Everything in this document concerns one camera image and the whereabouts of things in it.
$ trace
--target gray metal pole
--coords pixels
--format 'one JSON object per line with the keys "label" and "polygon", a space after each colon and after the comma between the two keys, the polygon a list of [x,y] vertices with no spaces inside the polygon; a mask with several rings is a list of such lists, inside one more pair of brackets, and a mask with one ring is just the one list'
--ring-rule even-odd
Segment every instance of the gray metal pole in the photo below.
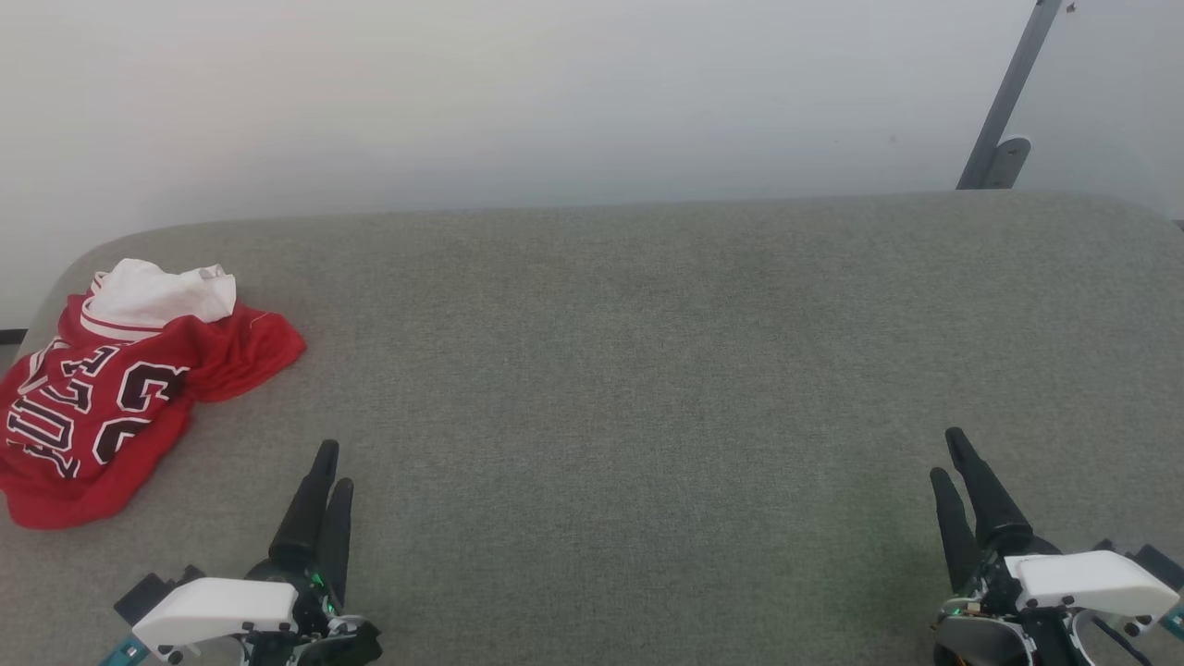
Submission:
{"label": "gray metal pole", "polygon": [[1028,19],[1024,33],[1019,38],[1019,46],[1011,56],[1011,64],[1008,72],[1003,75],[1003,83],[995,95],[991,110],[986,114],[982,132],[978,133],[978,141],[966,161],[963,177],[958,181],[959,190],[980,190],[986,185],[986,172],[995,159],[995,149],[1003,139],[1003,132],[1011,120],[1011,111],[1016,108],[1019,92],[1024,89],[1024,82],[1032,71],[1040,47],[1044,44],[1044,37],[1053,27],[1053,19],[1061,11],[1061,0],[1036,0],[1032,7],[1032,15]]}

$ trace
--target gray fabric tablecloth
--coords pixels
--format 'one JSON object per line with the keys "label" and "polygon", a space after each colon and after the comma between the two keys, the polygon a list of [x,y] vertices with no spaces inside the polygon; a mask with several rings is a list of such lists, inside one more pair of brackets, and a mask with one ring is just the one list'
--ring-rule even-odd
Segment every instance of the gray fabric tablecloth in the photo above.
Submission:
{"label": "gray fabric tablecloth", "polygon": [[245,574],[323,437],[384,664],[926,664],[954,424],[1062,549],[1184,561],[1184,233],[1114,199],[179,226],[78,260],[22,353],[123,257],[221,263],[309,348],[199,405],[117,518],[0,518],[4,664],[96,662],[148,571]]}

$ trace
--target robotic arm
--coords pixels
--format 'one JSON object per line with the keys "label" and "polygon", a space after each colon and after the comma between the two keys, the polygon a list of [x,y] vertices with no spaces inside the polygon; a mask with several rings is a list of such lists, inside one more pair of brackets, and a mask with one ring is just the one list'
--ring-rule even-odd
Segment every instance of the robotic arm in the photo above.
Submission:
{"label": "robotic arm", "polygon": [[135,666],[150,654],[179,664],[182,646],[230,636],[242,666],[362,666],[382,654],[379,630],[343,615],[353,481],[327,440],[292,497],[268,558],[245,579],[211,578],[188,566],[180,582],[144,577],[115,604],[131,627],[99,666]]}
{"label": "robotic arm", "polygon": [[938,666],[1093,666],[1081,646],[1081,622],[1099,625],[1141,664],[1150,664],[1114,626],[1138,636],[1162,622],[1184,639],[1178,590],[1184,568],[1152,546],[1121,556],[1102,542],[1090,552],[1062,555],[1036,537],[991,467],[958,428],[946,430],[950,457],[966,484],[971,532],[958,491],[941,468],[929,473],[950,584],[941,606]]}

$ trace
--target red jersey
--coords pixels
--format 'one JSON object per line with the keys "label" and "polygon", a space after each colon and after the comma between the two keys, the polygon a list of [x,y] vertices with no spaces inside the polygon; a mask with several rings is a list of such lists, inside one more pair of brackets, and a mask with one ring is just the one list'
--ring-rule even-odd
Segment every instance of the red jersey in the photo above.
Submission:
{"label": "red jersey", "polygon": [[118,513],[185,431],[194,401],[232,398],[304,351],[284,318],[234,302],[211,324],[97,320],[70,296],[58,337],[0,382],[0,491],[18,525],[62,529]]}

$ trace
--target white cloth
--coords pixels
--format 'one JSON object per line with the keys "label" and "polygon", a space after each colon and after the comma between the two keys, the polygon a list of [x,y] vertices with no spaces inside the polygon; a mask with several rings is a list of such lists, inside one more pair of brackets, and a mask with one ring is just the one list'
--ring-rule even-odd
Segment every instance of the white cloth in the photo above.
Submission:
{"label": "white cloth", "polygon": [[218,264],[180,275],[141,260],[123,260],[110,273],[96,273],[82,324],[108,338],[142,340],[179,316],[210,324],[230,316],[237,297],[234,276]]}

